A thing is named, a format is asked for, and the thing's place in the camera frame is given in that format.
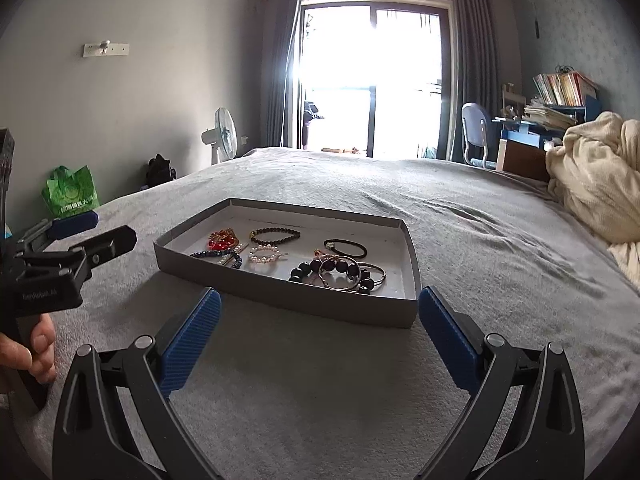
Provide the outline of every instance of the blue bead bracelet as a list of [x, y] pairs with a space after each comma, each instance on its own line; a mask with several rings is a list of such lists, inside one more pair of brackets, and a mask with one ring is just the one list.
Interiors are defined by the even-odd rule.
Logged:
[[227, 256], [230, 254], [234, 258], [234, 263], [231, 266], [233, 269], [239, 269], [242, 265], [242, 258], [240, 254], [236, 253], [233, 249], [225, 249], [224, 251], [200, 251], [198, 253], [190, 254], [192, 258], [219, 258], [220, 256]]

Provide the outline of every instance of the green bag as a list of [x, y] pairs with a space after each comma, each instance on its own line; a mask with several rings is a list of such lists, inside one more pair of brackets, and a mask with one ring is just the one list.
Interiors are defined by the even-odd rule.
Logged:
[[53, 170], [42, 197], [55, 218], [66, 218], [100, 205], [91, 171], [85, 166], [73, 173], [69, 168], [60, 166]]

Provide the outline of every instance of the balcony door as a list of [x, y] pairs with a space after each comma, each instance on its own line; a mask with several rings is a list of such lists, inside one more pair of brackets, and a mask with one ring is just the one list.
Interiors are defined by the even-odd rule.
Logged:
[[445, 158], [447, 11], [383, 3], [303, 7], [300, 90], [299, 148]]

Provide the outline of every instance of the red brooch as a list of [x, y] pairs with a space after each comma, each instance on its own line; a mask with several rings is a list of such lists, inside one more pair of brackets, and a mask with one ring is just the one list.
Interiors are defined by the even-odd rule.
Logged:
[[222, 231], [216, 231], [209, 236], [209, 249], [212, 251], [224, 251], [226, 249], [233, 249], [239, 244], [238, 237], [234, 233], [234, 230], [222, 229]]

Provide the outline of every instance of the finger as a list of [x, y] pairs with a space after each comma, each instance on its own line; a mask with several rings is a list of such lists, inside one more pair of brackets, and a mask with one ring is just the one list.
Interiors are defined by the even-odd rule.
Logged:
[[56, 379], [56, 367], [52, 366], [44, 373], [36, 376], [36, 380], [40, 384], [52, 383]]
[[42, 354], [36, 355], [33, 360], [33, 365], [29, 368], [29, 373], [36, 377], [43, 372], [46, 372], [53, 366], [53, 353], [54, 345], [47, 348]]
[[11, 388], [9, 387], [9, 381], [4, 376], [4, 372], [2, 368], [0, 368], [0, 394], [8, 394], [11, 392]]
[[24, 346], [0, 333], [0, 366], [28, 370], [32, 364], [31, 352]]
[[31, 347], [42, 354], [56, 340], [56, 328], [49, 314], [42, 314], [40, 322], [31, 330]]

